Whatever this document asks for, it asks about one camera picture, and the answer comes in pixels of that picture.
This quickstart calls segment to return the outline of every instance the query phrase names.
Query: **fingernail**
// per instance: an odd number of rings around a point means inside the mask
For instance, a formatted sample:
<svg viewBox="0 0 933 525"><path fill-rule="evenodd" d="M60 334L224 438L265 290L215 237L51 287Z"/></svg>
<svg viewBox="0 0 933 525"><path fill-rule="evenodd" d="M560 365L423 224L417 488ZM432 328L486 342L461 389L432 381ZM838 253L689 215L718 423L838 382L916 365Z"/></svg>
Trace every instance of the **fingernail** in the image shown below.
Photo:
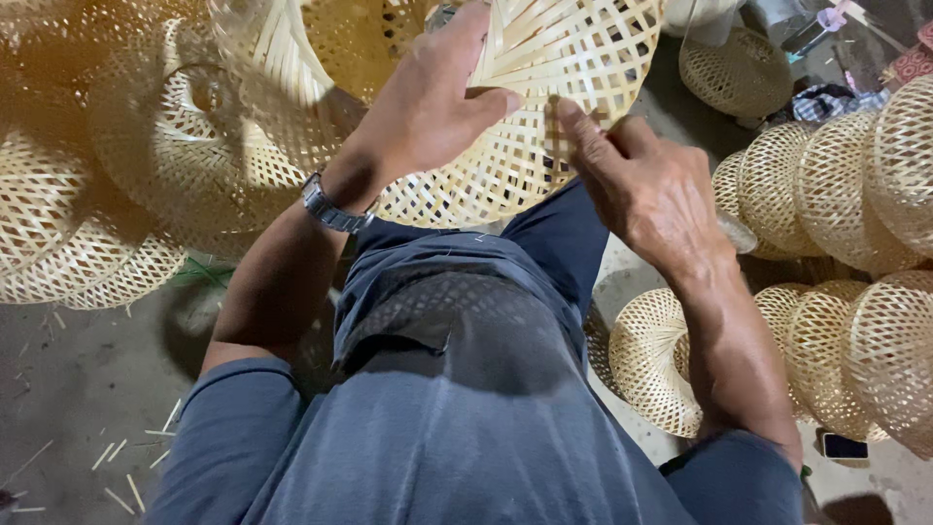
<svg viewBox="0 0 933 525"><path fill-rule="evenodd" d="M562 97L557 101L557 118L561 122L573 122L577 119L577 114L582 112L583 109L569 98Z"/></svg>
<svg viewBox="0 0 933 525"><path fill-rule="evenodd" d="M525 105L525 102L526 102L525 97L519 95L518 93L516 92L509 93L508 94L508 106L506 108L506 116L509 116L512 113L515 113L516 111L521 109L522 106Z"/></svg>

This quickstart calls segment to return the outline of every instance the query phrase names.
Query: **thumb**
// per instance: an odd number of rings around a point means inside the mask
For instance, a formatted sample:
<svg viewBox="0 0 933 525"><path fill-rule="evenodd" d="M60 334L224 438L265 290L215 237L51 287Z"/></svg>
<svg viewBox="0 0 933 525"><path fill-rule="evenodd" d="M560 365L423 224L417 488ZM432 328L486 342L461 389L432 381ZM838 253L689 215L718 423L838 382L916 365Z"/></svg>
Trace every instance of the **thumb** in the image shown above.
<svg viewBox="0 0 933 525"><path fill-rule="evenodd" d="M475 135L515 113L525 104L525 98L505 88L484 91L466 100L466 122Z"/></svg>
<svg viewBox="0 0 933 525"><path fill-rule="evenodd" d="M557 118L567 137L577 147L577 160L594 177L606 182L624 171L625 159L619 150L576 102L566 98L558 101Z"/></svg>

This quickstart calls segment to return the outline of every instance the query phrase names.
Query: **red patterned cloth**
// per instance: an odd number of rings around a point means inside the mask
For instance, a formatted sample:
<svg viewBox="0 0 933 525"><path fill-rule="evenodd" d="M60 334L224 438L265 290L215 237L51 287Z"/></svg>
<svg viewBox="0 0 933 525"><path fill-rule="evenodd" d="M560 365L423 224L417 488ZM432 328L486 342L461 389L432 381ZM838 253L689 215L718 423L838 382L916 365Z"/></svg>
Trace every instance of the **red patterned cloth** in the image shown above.
<svg viewBox="0 0 933 525"><path fill-rule="evenodd" d="M891 64L891 69L904 84L913 78L933 73L933 21L923 26L917 36L920 43Z"/></svg>
<svg viewBox="0 0 933 525"><path fill-rule="evenodd" d="M933 21L930 21L925 26L921 27L920 31L917 32L917 36L920 37L921 43L923 43L928 49L933 50Z"/></svg>

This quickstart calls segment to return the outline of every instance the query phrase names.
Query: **wristwatch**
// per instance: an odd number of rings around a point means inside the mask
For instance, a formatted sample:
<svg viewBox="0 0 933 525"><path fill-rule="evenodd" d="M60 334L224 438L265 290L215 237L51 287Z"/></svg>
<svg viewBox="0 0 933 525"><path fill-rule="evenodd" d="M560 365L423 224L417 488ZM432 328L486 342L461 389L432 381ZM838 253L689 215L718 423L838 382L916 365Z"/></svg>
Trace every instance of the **wristwatch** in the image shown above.
<svg viewBox="0 0 933 525"><path fill-rule="evenodd" d="M304 181L301 196L304 199L304 208L312 217L338 232L354 235L369 226L372 218L375 217L372 211L367 211L365 215L354 215L334 206L334 203L330 202L321 190L321 174L316 171Z"/></svg>

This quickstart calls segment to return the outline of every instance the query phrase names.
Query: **blue pants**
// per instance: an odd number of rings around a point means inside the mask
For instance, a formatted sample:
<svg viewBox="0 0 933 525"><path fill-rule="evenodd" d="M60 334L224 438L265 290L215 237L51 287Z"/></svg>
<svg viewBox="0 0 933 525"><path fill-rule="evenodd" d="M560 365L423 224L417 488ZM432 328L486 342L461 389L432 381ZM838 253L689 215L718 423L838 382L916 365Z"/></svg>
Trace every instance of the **blue pants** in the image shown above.
<svg viewBox="0 0 933 525"><path fill-rule="evenodd" d="M445 233L376 219L360 232L356 246L362 255L371 249L400 247ZM517 215L501 236L519 245L565 300L586 317L609 231L596 215L579 177L550 199Z"/></svg>

